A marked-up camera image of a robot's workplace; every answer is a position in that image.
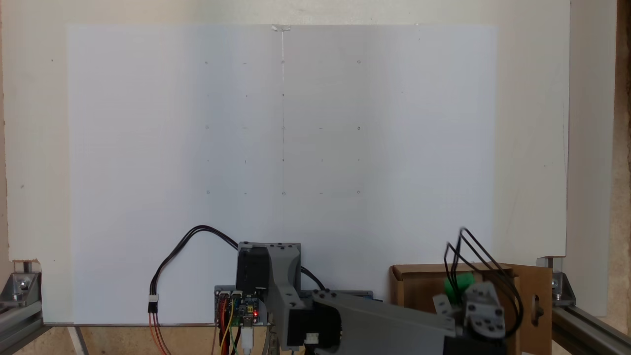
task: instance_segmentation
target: green object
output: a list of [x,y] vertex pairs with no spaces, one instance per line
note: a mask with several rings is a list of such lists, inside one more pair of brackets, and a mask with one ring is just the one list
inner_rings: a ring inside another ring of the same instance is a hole
[[[458,289],[460,290],[461,294],[464,293],[469,286],[476,283],[473,272],[463,272],[461,274],[457,274],[456,281],[458,283]],[[445,278],[445,294],[449,298],[449,302],[454,304],[458,303],[456,301],[456,293],[454,292],[454,289],[453,287],[451,287],[451,283],[449,283],[449,280],[447,280],[447,278]]]

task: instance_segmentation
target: orange wire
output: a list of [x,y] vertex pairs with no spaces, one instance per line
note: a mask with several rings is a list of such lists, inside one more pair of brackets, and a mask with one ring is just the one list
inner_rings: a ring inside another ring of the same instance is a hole
[[158,348],[158,350],[160,351],[160,353],[162,355],[166,355],[164,353],[164,351],[162,351],[162,347],[160,347],[160,345],[158,345],[158,341],[156,340],[155,335],[153,335],[153,327],[151,326],[151,313],[149,313],[149,331],[151,332],[151,337],[153,338],[153,343],[156,344],[156,347]]
[[158,339],[158,344],[162,349],[162,353],[164,355],[171,355],[171,352],[168,351],[167,343],[164,342],[162,338],[162,333],[160,331],[160,324],[158,323],[158,313],[153,314],[153,326],[156,328],[156,338]]

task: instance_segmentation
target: wall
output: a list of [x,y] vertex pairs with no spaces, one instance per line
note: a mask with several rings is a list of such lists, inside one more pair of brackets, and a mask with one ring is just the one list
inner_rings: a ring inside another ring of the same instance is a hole
[[496,25],[493,252],[525,264],[565,253],[569,0],[4,0],[3,10],[9,257],[42,264],[46,322],[73,321],[66,23]]

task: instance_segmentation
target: white connector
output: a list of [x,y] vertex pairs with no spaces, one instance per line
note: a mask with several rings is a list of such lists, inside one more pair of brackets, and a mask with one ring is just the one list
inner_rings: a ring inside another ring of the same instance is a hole
[[254,328],[241,327],[241,347],[244,355],[250,355],[254,347]]

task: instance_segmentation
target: wire connector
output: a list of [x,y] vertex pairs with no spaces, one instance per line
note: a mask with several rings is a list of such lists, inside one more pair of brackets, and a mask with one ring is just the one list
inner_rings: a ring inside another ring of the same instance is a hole
[[252,352],[252,348],[254,347],[254,328],[241,327],[241,347],[245,355]]
[[149,306],[147,307],[147,313],[158,313],[158,295],[149,295]]

